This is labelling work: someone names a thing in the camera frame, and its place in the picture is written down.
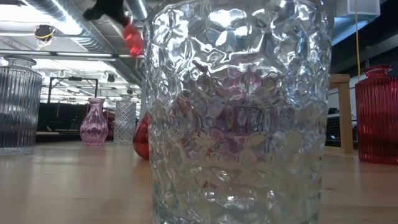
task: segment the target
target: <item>wooden table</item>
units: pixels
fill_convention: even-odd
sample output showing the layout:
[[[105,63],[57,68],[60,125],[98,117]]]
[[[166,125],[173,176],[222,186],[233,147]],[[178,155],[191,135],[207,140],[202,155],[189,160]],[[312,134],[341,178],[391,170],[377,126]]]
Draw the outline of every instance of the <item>wooden table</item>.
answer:
[[[398,167],[325,156],[320,224],[397,224]],[[1,224],[151,223],[150,167],[131,147],[41,144],[0,157]]]

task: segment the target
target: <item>faceted glass vase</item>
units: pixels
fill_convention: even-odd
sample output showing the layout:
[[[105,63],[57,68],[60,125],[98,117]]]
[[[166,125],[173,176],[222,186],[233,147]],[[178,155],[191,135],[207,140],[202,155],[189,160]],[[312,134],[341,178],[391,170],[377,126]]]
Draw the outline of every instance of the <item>faceted glass vase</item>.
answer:
[[[36,61],[5,56],[0,67],[0,156],[30,154],[39,118],[42,77],[32,71]]]
[[[131,101],[131,95],[121,97],[122,100],[116,102],[113,142],[131,145],[136,129],[136,104]]]
[[[153,223],[318,223],[332,28],[320,0],[151,11]]]
[[[108,135],[108,123],[102,112],[104,99],[90,98],[90,112],[80,126],[80,137],[86,146],[102,146]]]

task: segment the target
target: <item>red object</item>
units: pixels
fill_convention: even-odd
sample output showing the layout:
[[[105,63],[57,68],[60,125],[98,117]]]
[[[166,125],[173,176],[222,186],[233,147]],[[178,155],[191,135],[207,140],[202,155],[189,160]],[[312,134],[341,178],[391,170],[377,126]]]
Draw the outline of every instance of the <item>red object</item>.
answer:
[[[108,137],[113,137],[113,129],[114,129],[114,113],[109,111],[102,112],[108,122]]]
[[[366,68],[355,86],[359,160],[398,165],[398,78],[389,65]]]
[[[138,122],[134,138],[132,140],[134,150],[143,159],[149,160],[149,143],[148,143],[148,115]]]
[[[124,28],[124,39],[130,51],[130,55],[137,57],[144,54],[144,39],[141,32],[139,32],[132,24]]]

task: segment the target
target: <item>purple glass vase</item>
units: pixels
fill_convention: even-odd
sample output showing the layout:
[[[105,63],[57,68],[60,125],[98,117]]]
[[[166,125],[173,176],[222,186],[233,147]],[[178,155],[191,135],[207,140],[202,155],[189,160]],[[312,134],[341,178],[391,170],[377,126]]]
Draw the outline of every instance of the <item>purple glass vase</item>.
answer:
[[[104,99],[90,98],[90,112],[80,126],[80,137],[86,146],[102,146],[108,135],[108,124],[102,113]]]

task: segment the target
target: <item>glass vase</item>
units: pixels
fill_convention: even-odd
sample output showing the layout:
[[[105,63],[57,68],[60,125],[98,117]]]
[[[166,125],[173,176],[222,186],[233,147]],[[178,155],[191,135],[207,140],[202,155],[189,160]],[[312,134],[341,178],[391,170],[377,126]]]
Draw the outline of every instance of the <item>glass vase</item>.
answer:
[[[153,223],[318,223],[332,28],[319,0],[151,11]]]
[[[36,61],[5,56],[0,67],[0,156],[34,150],[42,77],[32,71]]]
[[[359,160],[398,165],[398,78],[389,65],[364,69],[355,86]]]
[[[108,135],[108,123],[102,112],[105,100],[90,98],[90,111],[80,126],[80,137],[86,146],[102,146]]]
[[[149,159],[149,144],[148,144],[148,115],[138,122],[136,132],[134,133],[134,150],[143,159]]]
[[[132,96],[121,95],[122,100],[116,102],[113,141],[115,144],[131,145],[136,129],[136,104]]]

